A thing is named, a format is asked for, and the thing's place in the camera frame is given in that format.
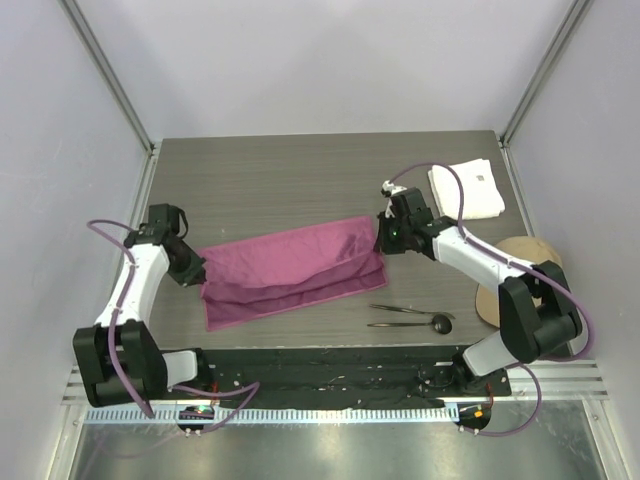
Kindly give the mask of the magenta cloth napkin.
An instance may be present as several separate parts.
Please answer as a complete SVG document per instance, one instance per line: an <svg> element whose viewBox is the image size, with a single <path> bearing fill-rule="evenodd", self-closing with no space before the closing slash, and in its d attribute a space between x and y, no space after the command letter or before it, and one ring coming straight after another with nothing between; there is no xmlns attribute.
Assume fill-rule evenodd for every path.
<svg viewBox="0 0 640 480"><path fill-rule="evenodd" d="M253 237L201 250L210 332L388 285L368 216Z"/></svg>

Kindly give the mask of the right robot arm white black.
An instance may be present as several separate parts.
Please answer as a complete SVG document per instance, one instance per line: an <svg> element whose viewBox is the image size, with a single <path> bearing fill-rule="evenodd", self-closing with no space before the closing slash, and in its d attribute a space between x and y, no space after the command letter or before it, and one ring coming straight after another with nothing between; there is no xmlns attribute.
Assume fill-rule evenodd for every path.
<svg viewBox="0 0 640 480"><path fill-rule="evenodd" d="M422 254L466 274L497 296L498 332L452 359L451 380L457 391L475 394L491 375L515 364L567 359L569 344L582 334L583 326L558 264L509 256L460 222L434 217L417 188L385 182L382 193L388 204L378 215L378 252Z"/></svg>

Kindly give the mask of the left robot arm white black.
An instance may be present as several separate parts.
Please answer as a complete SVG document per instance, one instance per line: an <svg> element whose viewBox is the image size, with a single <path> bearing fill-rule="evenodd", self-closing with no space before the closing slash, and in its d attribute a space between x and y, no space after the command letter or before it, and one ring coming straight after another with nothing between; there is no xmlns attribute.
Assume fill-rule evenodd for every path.
<svg viewBox="0 0 640 480"><path fill-rule="evenodd" d="M160 244L116 244L124 264L111 297L91 327L77 330L73 350L91 406L134 402L151 417L150 402L162 400L178 385L190 398L205 397L213 374L197 347L163 352L146 321L165 276L183 287L206 279L204 259L181 239Z"/></svg>

